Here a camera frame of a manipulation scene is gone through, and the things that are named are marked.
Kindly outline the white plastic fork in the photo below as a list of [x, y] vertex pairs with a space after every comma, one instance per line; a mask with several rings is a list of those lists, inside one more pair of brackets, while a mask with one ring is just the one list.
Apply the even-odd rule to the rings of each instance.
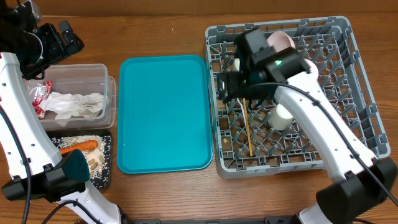
[[240, 108], [241, 108], [242, 113], [244, 113], [244, 106], [243, 106], [242, 101], [241, 101], [239, 98], [237, 98], [236, 101], [238, 102], [238, 104], [239, 104], [239, 106], [240, 106]]

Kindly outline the pink small bowl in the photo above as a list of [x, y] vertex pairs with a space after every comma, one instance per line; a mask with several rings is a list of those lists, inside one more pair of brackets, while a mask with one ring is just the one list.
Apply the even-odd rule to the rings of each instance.
[[309, 59], [305, 59], [306, 63], [309, 65], [310, 67], [310, 76], [312, 79], [317, 79], [319, 76], [319, 71], [317, 66]]

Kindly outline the orange carrot piece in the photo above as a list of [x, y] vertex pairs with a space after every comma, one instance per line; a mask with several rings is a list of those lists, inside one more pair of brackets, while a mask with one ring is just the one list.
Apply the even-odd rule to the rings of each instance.
[[92, 151], [98, 147], [99, 143], [96, 140], [88, 140], [85, 142], [81, 142], [78, 144], [74, 144], [69, 147], [65, 147], [60, 150], [61, 154], [66, 154], [68, 152], [74, 151], [75, 149], [78, 149], [79, 151]]

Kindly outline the white napkin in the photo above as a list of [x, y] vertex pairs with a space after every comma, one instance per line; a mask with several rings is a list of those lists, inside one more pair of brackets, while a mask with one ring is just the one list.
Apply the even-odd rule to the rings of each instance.
[[55, 121], [65, 127], [72, 117], [90, 118], [97, 116], [103, 109], [104, 103], [104, 96], [100, 93], [81, 95], [61, 94], [53, 91], [47, 99], [39, 103], [39, 108], [45, 112], [56, 113]]

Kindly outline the red snack wrapper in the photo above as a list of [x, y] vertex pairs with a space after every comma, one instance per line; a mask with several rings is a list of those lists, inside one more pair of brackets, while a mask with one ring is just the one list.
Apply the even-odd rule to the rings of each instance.
[[45, 110], [42, 109], [39, 105], [41, 104], [41, 102], [43, 102], [49, 97], [49, 94], [51, 94], [52, 89], [53, 89], [53, 81], [39, 83], [34, 88], [34, 100], [32, 102], [32, 106], [34, 107], [35, 112], [39, 119], [45, 118]]

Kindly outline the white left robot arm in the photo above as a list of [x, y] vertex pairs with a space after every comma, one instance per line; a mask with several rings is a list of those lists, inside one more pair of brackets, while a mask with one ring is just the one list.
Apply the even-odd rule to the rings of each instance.
[[42, 80], [49, 66], [83, 49], [67, 21], [40, 23], [32, 1], [1, 2], [1, 146], [11, 179], [2, 187], [11, 201], [44, 198], [68, 207], [87, 223], [127, 223], [128, 217], [93, 185], [83, 153], [62, 155], [42, 127], [25, 80]]

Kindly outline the wooden chopstick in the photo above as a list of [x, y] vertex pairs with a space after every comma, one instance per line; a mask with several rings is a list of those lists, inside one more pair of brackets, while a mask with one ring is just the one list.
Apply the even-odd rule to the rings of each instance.
[[249, 126], [249, 120], [248, 120], [248, 109], [246, 106], [246, 99], [243, 98], [243, 110], [244, 110], [244, 119], [245, 119], [245, 127], [246, 127], [246, 132], [247, 132], [247, 137], [248, 137], [248, 147], [249, 147], [249, 155], [250, 157], [253, 157], [253, 149], [252, 149], [252, 143], [251, 143], [251, 131], [250, 131], [250, 126]]

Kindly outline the pink plate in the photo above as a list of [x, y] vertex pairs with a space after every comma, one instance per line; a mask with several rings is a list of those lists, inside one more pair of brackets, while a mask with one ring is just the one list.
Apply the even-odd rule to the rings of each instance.
[[280, 52], [289, 47], [295, 48], [295, 43], [292, 38], [282, 31], [271, 34], [267, 39], [267, 43], [273, 47], [276, 52]]

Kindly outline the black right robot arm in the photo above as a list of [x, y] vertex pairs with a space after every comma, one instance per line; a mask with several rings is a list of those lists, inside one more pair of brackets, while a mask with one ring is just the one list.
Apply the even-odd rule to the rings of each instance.
[[239, 70], [218, 80], [222, 99], [274, 98], [298, 122], [323, 160], [332, 183], [291, 223], [352, 223], [387, 199], [397, 177], [390, 158], [378, 159], [350, 130], [318, 83], [318, 68], [284, 32], [253, 28], [234, 44]]

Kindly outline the cream white cup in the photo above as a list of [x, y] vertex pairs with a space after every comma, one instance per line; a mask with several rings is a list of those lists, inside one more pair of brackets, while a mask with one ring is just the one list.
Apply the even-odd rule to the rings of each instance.
[[270, 127], [283, 131], [291, 125], [293, 120], [293, 115], [282, 104], [277, 104], [271, 109], [271, 115], [267, 122]]

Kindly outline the white bowl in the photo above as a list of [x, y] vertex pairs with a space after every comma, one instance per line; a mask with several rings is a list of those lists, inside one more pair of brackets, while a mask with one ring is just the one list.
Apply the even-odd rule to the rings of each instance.
[[235, 58], [233, 62], [233, 71], [234, 72], [239, 72], [240, 71], [240, 59]]

